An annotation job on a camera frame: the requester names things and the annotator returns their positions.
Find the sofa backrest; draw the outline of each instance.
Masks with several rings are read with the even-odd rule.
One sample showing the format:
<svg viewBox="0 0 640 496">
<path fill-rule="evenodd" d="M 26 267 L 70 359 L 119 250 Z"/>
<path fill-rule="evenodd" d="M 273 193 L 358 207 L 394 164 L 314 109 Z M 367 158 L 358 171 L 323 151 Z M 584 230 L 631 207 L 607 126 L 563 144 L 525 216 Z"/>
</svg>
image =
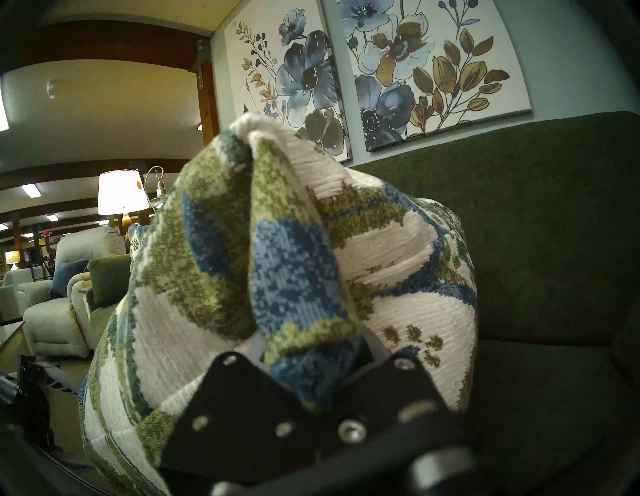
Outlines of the sofa backrest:
<svg viewBox="0 0 640 496">
<path fill-rule="evenodd" d="M 640 116 L 523 124 L 356 169 L 462 222 L 480 338 L 610 343 L 640 292 Z"/>
<path fill-rule="evenodd" d="M 126 253 L 124 238 L 112 227 L 100 226 L 68 234 L 58 241 L 56 263 L 93 260 Z"/>
<path fill-rule="evenodd" d="M 16 289 L 19 284 L 32 281 L 33 277 L 31 276 L 31 269 L 10 270 L 4 273 L 2 285 L 13 286 L 14 289 Z"/>
</svg>

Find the floral canvas print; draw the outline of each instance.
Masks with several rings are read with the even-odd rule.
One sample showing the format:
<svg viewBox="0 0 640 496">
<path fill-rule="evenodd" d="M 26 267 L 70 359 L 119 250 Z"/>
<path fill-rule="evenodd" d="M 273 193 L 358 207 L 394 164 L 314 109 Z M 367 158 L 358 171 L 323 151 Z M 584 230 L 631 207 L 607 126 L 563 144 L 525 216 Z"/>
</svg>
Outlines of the floral canvas print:
<svg viewBox="0 0 640 496">
<path fill-rule="evenodd" d="M 338 0 L 367 150 L 531 109 L 492 0 Z"/>
<path fill-rule="evenodd" d="M 225 30 L 236 115 L 290 125 L 338 161 L 351 158 L 340 86 L 316 0 L 253 0 Z"/>
</svg>

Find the patterned pillow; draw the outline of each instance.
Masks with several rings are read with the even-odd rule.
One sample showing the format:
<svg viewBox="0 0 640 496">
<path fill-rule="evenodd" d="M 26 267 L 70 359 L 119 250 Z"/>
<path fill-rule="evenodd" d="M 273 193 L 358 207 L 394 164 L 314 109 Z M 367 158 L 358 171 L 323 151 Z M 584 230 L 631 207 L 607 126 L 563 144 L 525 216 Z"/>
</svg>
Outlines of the patterned pillow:
<svg viewBox="0 0 640 496">
<path fill-rule="evenodd" d="M 147 229 L 149 229 L 149 226 L 143 226 L 138 223 L 131 224 L 129 226 L 129 242 L 131 244 L 130 270 L 133 270 L 133 262 L 138 256 L 138 252 L 140 251 L 140 246 L 142 245 L 142 240 L 147 233 Z"/>
</svg>

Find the blue pillow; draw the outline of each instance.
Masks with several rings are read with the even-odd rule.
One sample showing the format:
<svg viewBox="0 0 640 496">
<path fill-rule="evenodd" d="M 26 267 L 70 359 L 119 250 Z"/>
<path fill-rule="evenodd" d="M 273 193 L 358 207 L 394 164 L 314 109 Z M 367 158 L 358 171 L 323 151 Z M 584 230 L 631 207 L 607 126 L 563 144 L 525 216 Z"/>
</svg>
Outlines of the blue pillow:
<svg viewBox="0 0 640 496">
<path fill-rule="evenodd" d="M 89 260 L 76 260 L 68 264 L 56 264 L 56 270 L 53 273 L 53 282 L 49 288 L 48 300 L 67 297 L 67 284 L 71 278 L 84 272 Z"/>
</svg>

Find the ceiling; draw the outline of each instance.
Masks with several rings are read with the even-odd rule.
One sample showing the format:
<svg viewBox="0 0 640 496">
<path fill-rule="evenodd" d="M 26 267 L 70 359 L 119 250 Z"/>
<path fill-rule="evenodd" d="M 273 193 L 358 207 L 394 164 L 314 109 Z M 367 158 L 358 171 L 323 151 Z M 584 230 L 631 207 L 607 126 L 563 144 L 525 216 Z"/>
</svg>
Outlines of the ceiling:
<svg viewBox="0 0 640 496">
<path fill-rule="evenodd" d="M 67 20 L 129 20 L 211 35 L 240 0 L 58 0 L 42 24 Z M 53 99 L 47 95 L 53 84 Z M 196 76 L 185 70 L 115 60 L 66 60 L 18 68 L 2 76 L 9 129 L 0 132 L 0 174 L 64 162 L 103 159 L 189 159 L 202 149 Z M 177 174 L 166 174 L 169 187 Z M 155 191 L 149 179 L 148 190 Z M 98 178 L 37 183 L 0 191 L 0 212 L 95 198 Z M 97 209 L 49 212 L 58 218 Z M 48 222 L 21 219 L 21 226 Z"/>
</svg>

